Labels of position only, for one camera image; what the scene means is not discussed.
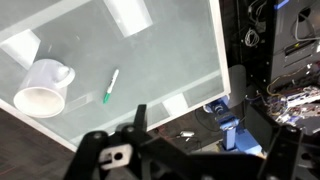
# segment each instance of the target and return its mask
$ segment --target glass surface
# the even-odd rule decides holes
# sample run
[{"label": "glass surface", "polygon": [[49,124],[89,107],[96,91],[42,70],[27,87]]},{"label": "glass surface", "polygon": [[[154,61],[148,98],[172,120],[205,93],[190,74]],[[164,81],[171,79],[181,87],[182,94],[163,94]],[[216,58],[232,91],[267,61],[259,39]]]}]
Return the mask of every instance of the glass surface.
[{"label": "glass surface", "polygon": [[[12,14],[8,7],[17,2],[26,6]],[[1,18],[0,98],[13,105],[33,60],[72,67],[76,77],[63,112],[35,121],[73,144],[91,130],[111,133],[132,122],[139,104],[148,105],[150,129],[230,91],[224,43],[217,41],[223,38],[218,1],[15,0],[0,9],[1,17],[12,16]],[[26,31],[13,45],[7,40]]]}]

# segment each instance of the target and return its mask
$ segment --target green marker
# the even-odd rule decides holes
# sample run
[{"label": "green marker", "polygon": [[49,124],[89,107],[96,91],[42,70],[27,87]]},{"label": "green marker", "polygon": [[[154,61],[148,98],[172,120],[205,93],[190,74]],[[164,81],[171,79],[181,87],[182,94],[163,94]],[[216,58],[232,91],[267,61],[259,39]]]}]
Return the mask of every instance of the green marker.
[{"label": "green marker", "polygon": [[106,95],[104,95],[103,104],[108,102],[108,99],[109,99],[111,92],[112,92],[112,88],[113,88],[114,84],[116,83],[118,75],[119,75],[119,69],[117,69],[112,76],[112,80],[111,80],[110,85],[108,87],[107,93],[106,93]]}]

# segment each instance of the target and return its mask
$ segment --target metal bracket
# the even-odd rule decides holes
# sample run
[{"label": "metal bracket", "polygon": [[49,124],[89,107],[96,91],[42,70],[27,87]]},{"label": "metal bracket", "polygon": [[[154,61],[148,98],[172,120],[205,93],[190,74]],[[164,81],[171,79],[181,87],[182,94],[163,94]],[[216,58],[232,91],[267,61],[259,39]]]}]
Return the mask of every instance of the metal bracket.
[{"label": "metal bracket", "polygon": [[99,163],[103,170],[109,170],[129,164],[133,148],[130,144],[106,148],[101,151]]}]

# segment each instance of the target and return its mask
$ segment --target wire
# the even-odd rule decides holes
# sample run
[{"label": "wire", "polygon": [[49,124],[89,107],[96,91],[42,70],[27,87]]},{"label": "wire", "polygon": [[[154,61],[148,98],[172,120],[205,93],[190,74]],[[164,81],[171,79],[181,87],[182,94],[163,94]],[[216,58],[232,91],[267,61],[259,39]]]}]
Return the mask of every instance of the wire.
[{"label": "wire", "polygon": [[256,46],[260,41],[260,37],[254,29],[249,28],[245,36],[245,44],[248,47]]},{"label": "wire", "polygon": [[249,6],[248,6],[248,15],[249,15],[249,19],[254,22],[254,25],[256,26],[256,28],[261,28],[261,29],[265,29],[265,26],[262,26],[260,24],[259,18],[262,12],[263,7],[267,4],[267,1],[264,1],[256,10],[255,10],[255,19],[252,17],[253,14],[253,5],[258,4],[258,2],[261,0],[255,0],[253,1]]},{"label": "wire", "polygon": [[200,150],[200,151],[202,151],[202,143],[201,143],[201,141],[199,140],[199,138],[198,137],[188,137],[189,139],[196,139],[196,141],[193,141],[193,142],[196,142],[197,143],[197,146],[198,146],[198,149]]},{"label": "wire", "polygon": [[252,102],[252,101],[255,101],[255,100],[258,100],[259,98],[261,98],[261,95],[258,95],[258,96],[255,97],[255,98],[248,98],[248,95],[246,95],[244,98],[245,98],[247,101]]},{"label": "wire", "polygon": [[277,119],[275,120],[275,121],[279,121],[279,119],[281,119],[282,118],[282,116],[285,114],[285,113],[287,113],[288,111],[290,110],[290,108],[286,108],[286,110],[282,113],[282,114],[280,114],[278,117],[277,117]]},{"label": "wire", "polygon": [[246,117],[244,116],[244,117],[239,121],[239,124],[242,123],[245,119],[246,119]]},{"label": "wire", "polygon": [[270,107],[270,104],[267,103],[267,101],[264,99],[264,97],[262,95],[261,95],[261,99],[262,99],[262,102],[265,106]]},{"label": "wire", "polygon": [[[306,20],[310,23],[308,17],[306,17],[306,16],[304,16],[303,14],[300,13],[300,14],[297,16],[297,20],[295,21],[296,26],[295,26],[295,31],[294,31],[294,38],[295,38],[297,41],[312,41],[312,40],[318,40],[318,39],[320,39],[320,37],[303,38],[303,39],[298,38],[299,16],[303,17],[304,19],[306,19]],[[312,26],[313,31],[314,31],[314,36],[316,36],[314,26],[313,26],[312,24],[311,24],[311,26]]]},{"label": "wire", "polygon": [[281,76],[278,76],[276,79],[274,79],[268,86],[267,86],[267,93],[270,95],[270,96],[283,96],[282,94],[280,93],[272,93],[270,91],[270,86],[272,86],[274,83],[276,83],[279,79],[281,78],[284,78],[284,77],[290,77],[290,76],[293,76],[295,74],[298,74],[300,71],[302,71],[303,69],[305,69],[305,67],[307,66],[303,66],[302,68],[298,69],[297,71],[293,72],[293,73],[290,73],[290,74],[284,74],[284,75],[281,75]]},{"label": "wire", "polygon": [[204,127],[205,129],[207,129],[208,131],[220,132],[220,129],[219,129],[219,130],[210,129],[210,128],[208,128],[205,124],[203,124],[203,123],[198,119],[197,110],[198,110],[198,109],[194,110],[194,116],[195,116],[196,120],[198,121],[198,123],[199,123],[201,126],[203,126],[203,127]]}]

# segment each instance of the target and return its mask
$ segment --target blue component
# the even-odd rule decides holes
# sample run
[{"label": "blue component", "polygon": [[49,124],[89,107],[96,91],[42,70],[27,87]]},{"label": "blue component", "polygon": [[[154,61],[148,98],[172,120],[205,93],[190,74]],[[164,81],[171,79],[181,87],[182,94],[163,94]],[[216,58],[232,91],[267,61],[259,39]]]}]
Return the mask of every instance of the blue component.
[{"label": "blue component", "polygon": [[211,108],[212,113],[214,113],[216,116],[230,112],[229,108],[221,98],[207,105]]},{"label": "blue component", "polygon": [[228,129],[230,127],[237,127],[239,124],[239,119],[234,118],[234,116],[231,117],[231,119],[225,119],[224,121],[218,121],[220,124],[220,129],[221,130],[225,130]]},{"label": "blue component", "polygon": [[238,129],[235,139],[236,148],[241,152],[256,155],[262,150],[262,147],[257,143],[247,129]]},{"label": "blue component", "polygon": [[274,5],[274,9],[275,10],[279,10],[282,6],[284,6],[285,4],[287,4],[289,2],[289,0],[284,0],[281,3]]},{"label": "blue component", "polygon": [[236,128],[223,131],[222,145],[226,151],[231,151],[235,148]]}]

